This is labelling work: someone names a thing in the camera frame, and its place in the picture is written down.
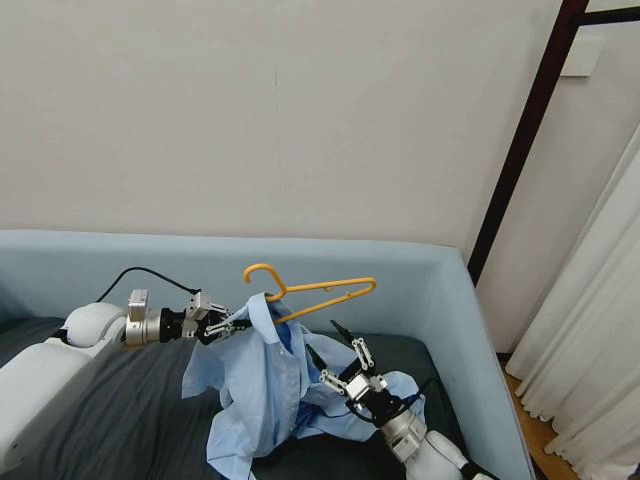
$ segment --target gray bedsheet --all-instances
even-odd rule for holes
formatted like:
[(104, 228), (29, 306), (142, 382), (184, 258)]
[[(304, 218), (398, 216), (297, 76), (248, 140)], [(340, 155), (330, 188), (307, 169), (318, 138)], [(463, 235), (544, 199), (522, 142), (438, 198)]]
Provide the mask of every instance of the gray bedsheet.
[[(0, 325), (0, 365), (61, 324), (60, 319), (39, 318)], [(404, 371), (418, 384), (437, 376), (417, 340), (364, 337), (382, 371)], [(180, 398), (192, 348), (193, 343), (177, 340), (114, 355), (33, 455), (1, 479), (221, 478), (205, 457), (211, 420), (220, 411), (217, 392)], [(427, 423), (464, 449), (453, 410), (439, 388), (432, 383), (425, 391)], [(380, 434), (365, 443), (328, 435), (291, 439), (268, 457), (255, 459), (253, 471), (258, 480), (405, 478)]]

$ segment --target yellow clothes hanger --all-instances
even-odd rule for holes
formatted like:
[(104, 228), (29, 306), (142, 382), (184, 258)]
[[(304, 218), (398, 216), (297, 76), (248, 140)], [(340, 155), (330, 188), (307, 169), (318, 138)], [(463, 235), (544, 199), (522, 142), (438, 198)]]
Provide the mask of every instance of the yellow clothes hanger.
[(360, 283), (369, 284), (367, 288), (363, 288), (362, 290), (358, 290), (353, 293), (348, 292), (345, 295), (342, 295), (341, 297), (334, 298), (333, 300), (327, 300), (326, 302), (319, 303), (318, 305), (314, 305), (312, 307), (308, 307), (298, 312), (287, 315), (286, 317), (279, 318), (278, 320), (273, 322), (276, 325), (278, 323), (288, 322), (289, 320), (293, 320), (294, 318), (301, 317), (302, 315), (315, 312), (316, 310), (320, 310), (321, 308), (327, 308), (327, 307), (330, 307), (331, 305), (336, 305), (338, 303), (346, 302), (347, 300), (351, 300), (352, 298), (361, 297), (362, 295), (366, 295), (367, 293), (372, 292), (378, 285), (375, 278), (365, 277), (365, 278), (349, 278), (346, 280), (335, 280), (333, 282), (309, 283), (306, 285), (294, 285), (292, 287), (288, 287), (287, 285), (284, 284), (280, 276), (276, 273), (276, 270), (268, 263), (255, 263), (247, 267), (244, 273), (242, 274), (242, 278), (244, 279), (245, 283), (251, 282), (250, 276), (256, 270), (266, 270), (267, 272), (269, 272), (273, 277), (273, 279), (275, 280), (275, 282), (280, 287), (280, 292), (278, 292), (275, 295), (267, 295), (265, 297), (268, 302), (278, 301), (282, 297), (284, 297), (287, 293), (290, 293), (290, 292), (304, 292), (307, 290), (316, 290), (318, 288), (322, 288), (324, 291), (328, 292), (333, 287), (343, 287), (345, 285), (357, 285)]

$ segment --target wall switch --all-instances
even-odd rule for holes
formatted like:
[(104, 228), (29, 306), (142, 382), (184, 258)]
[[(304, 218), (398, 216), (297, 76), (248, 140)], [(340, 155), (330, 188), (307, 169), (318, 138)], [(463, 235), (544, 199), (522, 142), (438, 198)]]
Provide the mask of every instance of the wall switch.
[(601, 35), (576, 35), (561, 77), (588, 77), (593, 73), (596, 62), (604, 47)]

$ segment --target black cable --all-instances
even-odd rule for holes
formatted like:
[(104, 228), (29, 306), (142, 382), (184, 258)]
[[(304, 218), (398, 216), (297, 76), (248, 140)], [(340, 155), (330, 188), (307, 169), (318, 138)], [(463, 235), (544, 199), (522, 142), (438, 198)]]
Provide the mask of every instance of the black cable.
[(146, 272), (146, 273), (150, 273), (151, 275), (155, 275), (156, 277), (161, 278), (165, 282), (170, 283), (174, 287), (178, 287), (179, 289), (184, 290), (185, 292), (189, 292), (191, 295), (195, 295), (196, 293), (201, 291), (199, 288), (185, 287), (181, 283), (178, 283), (175, 280), (172, 280), (171, 278), (169, 278), (169, 277), (167, 277), (165, 275), (162, 275), (161, 273), (158, 273), (158, 272), (156, 272), (154, 270), (151, 270), (150, 268), (146, 268), (146, 267), (129, 267), (129, 268), (123, 270), (120, 273), (120, 275), (118, 275), (118, 277), (113, 281), (111, 286), (109, 288), (107, 288), (107, 290), (102, 295), (100, 295), (98, 300), (96, 300), (96, 303), (101, 302), (107, 295), (109, 295), (111, 290), (113, 290), (113, 288), (118, 284), (118, 282), (120, 280), (122, 280), (122, 277), (124, 277), (127, 273), (133, 272), (133, 271)]
[(419, 388), (419, 389), (418, 389), (418, 391), (414, 394), (414, 396), (413, 396), (413, 398), (412, 398), (411, 400), (409, 400), (408, 402), (404, 402), (404, 403), (403, 403), (403, 405), (405, 406), (405, 409), (404, 409), (404, 410), (406, 410), (407, 408), (411, 408), (411, 405), (413, 405), (413, 404), (416, 402), (416, 400), (418, 400), (418, 398), (420, 398), (420, 395), (421, 395), (422, 393), (424, 393), (424, 391), (425, 391), (425, 390), (427, 389), (427, 387), (431, 384), (431, 382), (439, 383), (439, 384), (440, 384), (440, 387), (441, 387), (439, 391), (440, 391), (440, 392), (444, 391), (444, 393), (445, 393), (445, 395), (446, 395), (446, 393), (447, 393), (447, 392), (446, 392), (446, 390), (444, 390), (444, 388), (442, 387), (442, 383), (440, 382), (440, 379), (439, 379), (438, 377), (431, 377), (431, 378), (427, 379), (427, 381), (426, 381), (426, 382), (424, 382), (424, 383), (422, 384), (422, 386), (420, 386), (420, 388)]

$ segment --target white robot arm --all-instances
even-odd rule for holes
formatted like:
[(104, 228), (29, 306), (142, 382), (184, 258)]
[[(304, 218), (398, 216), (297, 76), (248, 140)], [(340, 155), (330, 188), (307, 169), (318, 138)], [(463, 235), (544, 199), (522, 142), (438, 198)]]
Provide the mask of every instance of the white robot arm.
[[(373, 423), (384, 434), (387, 445), (407, 469), (407, 480), (490, 480), (495, 476), (467, 459), (444, 435), (427, 426), (409, 410), (410, 402), (391, 395), (382, 375), (375, 371), (375, 361), (364, 339), (331, 321), (351, 344), (358, 358), (340, 375), (327, 370), (327, 364), (307, 345), (320, 380), (339, 395), (358, 418)], [(368, 410), (370, 417), (361, 412)]]
[(147, 311), (147, 298), (146, 290), (134, 290), (128, 312), (108, 303), (78, 308), (54, 336), (0, 369), (0, 473), (22, 462), (116, 351), (179, 337), (208, 344), (249, 326), (225, 323), (229, 311), (201, 292), (183, 312)]
[[(82, 395), (98, 367), (123, 347), (140, 347), (175, 338), (197, 338), (204, 344), (222, 340), (251, 326), (226, 322), (229, 311), (201, 292), (182, 312), (147, 310), (147, 291), (134, 290), (128, 312), (108, 303), (73, 311), (63, 327), (43, 343), (32, 345), (0, 369), (0, 473), (19, 465), (38, 441)], [(464, 457), (446, 437), (426, 425), (386, 389), (362, 338), (355, 339), (333, 322), (355, 349), (358, 359), (339, 376), (309, 348), (321, 380), (340, 395), (360, 418), (379, 428), (408, 480), (488, 480), (496, 478)]]

